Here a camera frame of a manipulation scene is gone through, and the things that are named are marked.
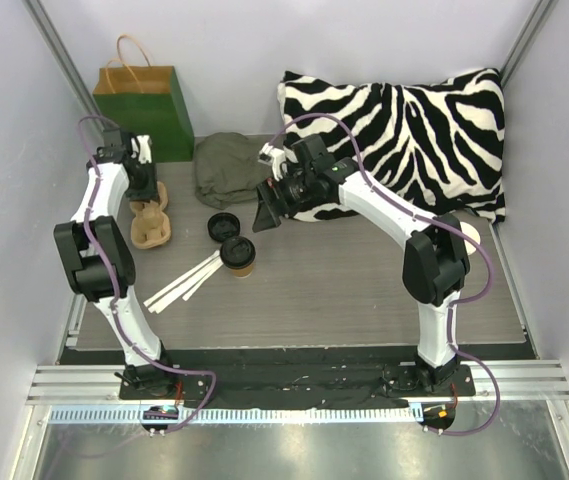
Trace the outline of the brown pulp cup carrier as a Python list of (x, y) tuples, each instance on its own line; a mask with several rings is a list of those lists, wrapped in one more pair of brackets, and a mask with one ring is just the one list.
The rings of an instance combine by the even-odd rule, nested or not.
[(171, 238), (171, 224), (165, 209), (168, 193), (163, 182), (157, 182), (157, 201), (130, 201), (134, 214), (131, 224), (131, 241), (137, 249), (147, 250), (167, 243)]

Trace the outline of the black plastic cup lid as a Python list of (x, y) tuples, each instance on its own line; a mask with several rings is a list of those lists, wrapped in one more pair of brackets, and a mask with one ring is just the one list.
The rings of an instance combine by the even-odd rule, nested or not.
[(208, 219), (207, 232), (213, 241), (222, 243), (228, 238), (240, 235), (241, 223), (232, 213), (218, 212)]

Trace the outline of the green paper gift bag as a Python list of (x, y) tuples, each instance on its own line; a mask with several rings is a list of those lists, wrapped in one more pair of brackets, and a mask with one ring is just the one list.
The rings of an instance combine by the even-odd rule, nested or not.
[(142, 65), (131, 64), (122, 53), (124, 40), (139, 44), (118, 36), (117, 56), (100, 68), (92, 92), (99, 111), (127, 131), (148, 135), (154, 161), (191, 161), (195, 136), (175, 67), (152, 64), (146, 52)]

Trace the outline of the brown paper cups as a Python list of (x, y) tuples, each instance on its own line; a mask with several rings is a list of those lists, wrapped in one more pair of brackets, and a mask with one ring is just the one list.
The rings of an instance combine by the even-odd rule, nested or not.
[(477, 251), (477, 246), (481, 244), (481, 236), (479, 231), (470, 223), (462, 221), (460, 229), (466, 236), (464, 245), (468, 256), (473, 255)]

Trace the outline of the brown paper coffee cup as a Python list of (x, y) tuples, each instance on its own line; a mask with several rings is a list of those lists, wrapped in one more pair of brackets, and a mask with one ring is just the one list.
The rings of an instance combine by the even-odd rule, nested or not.
[(231, 273), (233, 274), (234, 277), (236, 278), (245, 278), (248, 277), (254, 269), (254, 265), (255, 263), (252, 262), (248, 265), (244, 265), (242, 267), (230, 267), (229, 270), (231, 271)]

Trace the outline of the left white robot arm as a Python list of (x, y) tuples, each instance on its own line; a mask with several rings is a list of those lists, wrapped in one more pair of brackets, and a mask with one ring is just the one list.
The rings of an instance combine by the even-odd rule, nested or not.
[(116, 216), (127, 201), (134, 212), (151, 215), (144, 241), (169, 239), (166, 188), (157, 179), (149, 136), (110, 127), (103, 142), (87, 164), (81, 204), (70, 221), (55, 226), (54, 241), (71, 290), (102, 313), (120, 342), (122, 386), (130, 394), (164, 399), (175, 391), (177, 375), (135, 294), (135, 263)]

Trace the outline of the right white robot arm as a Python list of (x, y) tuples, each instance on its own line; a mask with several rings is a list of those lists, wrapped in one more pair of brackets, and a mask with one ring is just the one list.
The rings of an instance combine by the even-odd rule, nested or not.
[(456, 234), (459, 220), (435, 217), (395, 195), (383, 198), (379, 183), (366, 178), (356, 160), (336, 159), (317, 135), (297, 142), (294, 150), (294, 162), (271, 144), (259, 151), (258, 161), (271, 174), (257, 187), (253, 230), (276, 228), (282, 218), (324, 203), (352, 210), (380, 228), (403, 251), (402, 283), (418, 306), (415, 385), (429, 395), (448, 390), (460, 365), (455, 303), (470, 271), (464, 241)]

